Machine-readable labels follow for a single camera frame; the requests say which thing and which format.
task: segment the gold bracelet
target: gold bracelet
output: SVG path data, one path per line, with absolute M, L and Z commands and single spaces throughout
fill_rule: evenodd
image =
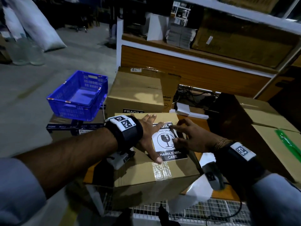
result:
M 212 151 L 215 152 L 219 149 L 221 149 L 222 147 L 224 147 L 225 145 L 227 145 L 228 143 L 231 143 L 232 140 L 229 140 L 229 139 L 226 139 L 226 138 L 223 138 L 221 140 L 219 140 L 212 148 Z

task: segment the gray sleeve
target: gray sleeve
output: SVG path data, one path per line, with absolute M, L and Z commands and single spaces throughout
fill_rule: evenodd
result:
M 21 161 L 0 159 L 0 225 L 20 224 L 45 203 L 42 187 Z
M 278 174 L 255 183 L 247 205 L 255 225 L 300 225 L 301 191 Z

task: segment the large white bag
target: large white bag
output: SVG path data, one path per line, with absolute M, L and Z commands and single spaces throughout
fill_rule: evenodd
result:
M 9 6 L 3 6 L 5 23 L 9 31 L 15 39 L 20 39 L 21 34 L 25 35 L 25 31 L 17 18 L 15 12 Z
M 6 0 L 25 31 L 44 50 L 65 48 L 66 45 L 32 0 Z

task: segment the gray floor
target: gray floor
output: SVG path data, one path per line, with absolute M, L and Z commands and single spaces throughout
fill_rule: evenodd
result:
M 109 85 L 115 78 L 116 50 L 102 45 L 109 36 L 108 25 L 101 24 L 88 33 L 63 28 L 58 34 L 67 48 L 45 53 L 45 65 L 0 64 L 0 157 L 51 142 L 45 129 L 52 115 L 46 97 L 74 71 L 106 75 Z M 25 225 L 58 225 L 66 206 L 61 190 Z

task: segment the person's left hand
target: person's left hand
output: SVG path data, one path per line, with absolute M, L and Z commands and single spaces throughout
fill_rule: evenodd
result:
M 153 127 L 153 122 L 155 121 L 156 117 L 156 114 L 153 114 L 152 116 L 148 114 L 141 120 L 139 120 L 143 128 L 143 136 L 136 145 L 136 148 L 143 152 L 146 151 L 152 160 L 154 160 L 158 164 L 161 164 L 163 160 L 153 148 L 152 136 L 154 133 L 160 130 L 161 126 L 164 123 L 159 122 L 156 126 Z

